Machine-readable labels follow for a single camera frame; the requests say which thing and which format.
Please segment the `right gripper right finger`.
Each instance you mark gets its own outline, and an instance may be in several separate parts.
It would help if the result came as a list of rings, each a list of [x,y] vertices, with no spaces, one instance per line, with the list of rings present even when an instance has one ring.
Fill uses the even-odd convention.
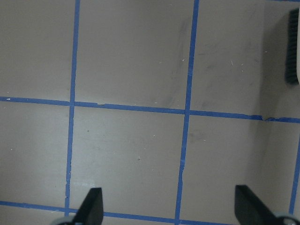
[[[240,225],[280,225],[266,205],[246,185],[235,186],[234,214]]]

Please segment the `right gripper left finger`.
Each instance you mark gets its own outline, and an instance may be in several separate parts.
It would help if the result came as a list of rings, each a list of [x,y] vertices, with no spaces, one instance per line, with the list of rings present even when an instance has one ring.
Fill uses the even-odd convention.
[[[89,190],[71,225],[101,225],[104,218],[102,188]]]

